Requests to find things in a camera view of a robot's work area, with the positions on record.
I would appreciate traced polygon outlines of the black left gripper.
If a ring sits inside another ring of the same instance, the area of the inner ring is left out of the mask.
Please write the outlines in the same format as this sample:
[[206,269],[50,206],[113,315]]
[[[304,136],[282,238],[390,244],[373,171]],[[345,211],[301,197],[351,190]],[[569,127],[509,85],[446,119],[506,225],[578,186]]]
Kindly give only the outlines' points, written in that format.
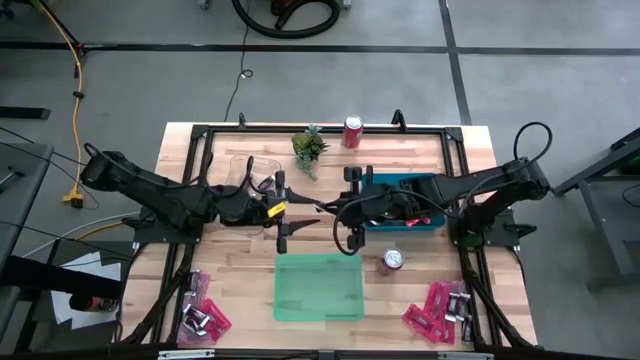
[[[265,190],[262,193],[257,193],[253,198],[258,212],[258,214],[255,216],[256,224],[264,228],[270,228],[273,226],[277,228],[277,253],[287,252],[286,237],[288,235],[293,235],[296,231],[319,222],[319,219],[309,219],[302,221],[292,221],[287,225],[285,224],[286,191],[284,183],[284,171],[276,171],[273,182],[274,189]],[[287,190],[287,201],[293,204],[321,204],[319,200],[297,194],[291,189]]]

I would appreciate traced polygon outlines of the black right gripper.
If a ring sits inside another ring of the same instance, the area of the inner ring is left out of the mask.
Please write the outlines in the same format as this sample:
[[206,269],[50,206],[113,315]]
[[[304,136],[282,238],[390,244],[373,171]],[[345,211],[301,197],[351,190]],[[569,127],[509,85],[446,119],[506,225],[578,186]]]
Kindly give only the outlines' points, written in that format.
[[365,245],[364,223],[391,218],[396,186],[373,182],[373,168],[346,167],[344,178],[350,183],[349,197],[339,197],[323,204],[330,214],[343,213],[343,225],[350,229],[347,248],[359,250]]

